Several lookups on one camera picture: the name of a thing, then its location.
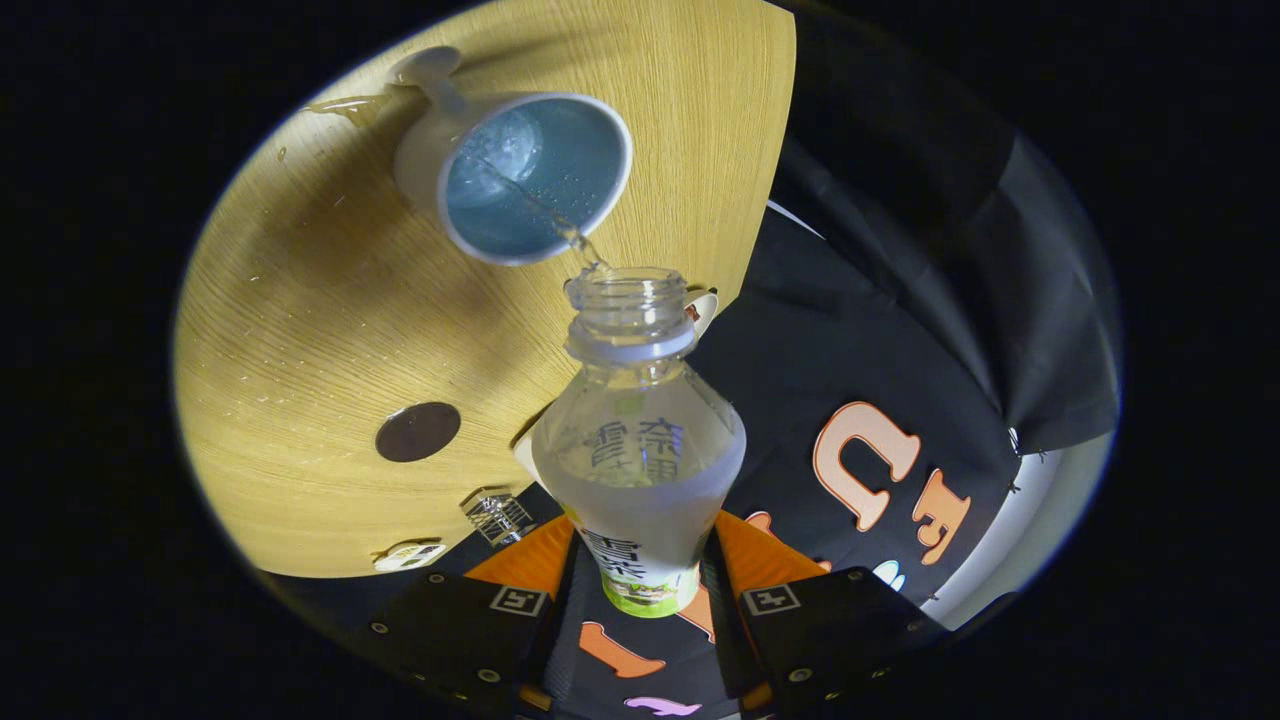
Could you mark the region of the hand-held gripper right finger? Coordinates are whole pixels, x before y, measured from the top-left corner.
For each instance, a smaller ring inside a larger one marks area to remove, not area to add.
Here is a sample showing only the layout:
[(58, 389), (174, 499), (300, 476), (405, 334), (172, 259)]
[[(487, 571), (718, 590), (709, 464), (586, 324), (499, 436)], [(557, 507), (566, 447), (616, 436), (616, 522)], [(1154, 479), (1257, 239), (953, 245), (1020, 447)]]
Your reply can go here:
[(877, 719), (950, 632), (868, 568), (827, 571), (719, 512), (703, 557), (721, 674), (744, 719)]

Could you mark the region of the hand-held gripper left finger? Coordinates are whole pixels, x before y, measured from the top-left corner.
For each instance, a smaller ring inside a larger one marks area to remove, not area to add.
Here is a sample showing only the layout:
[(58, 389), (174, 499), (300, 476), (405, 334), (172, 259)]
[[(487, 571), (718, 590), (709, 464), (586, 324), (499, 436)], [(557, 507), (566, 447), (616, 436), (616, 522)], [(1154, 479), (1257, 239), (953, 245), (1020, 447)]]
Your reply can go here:
[(561, 719), (577, 665), (580, 561), (559, 514), (468, 571), (420, 571), (365, 600), (346, 632), (439, 719)]

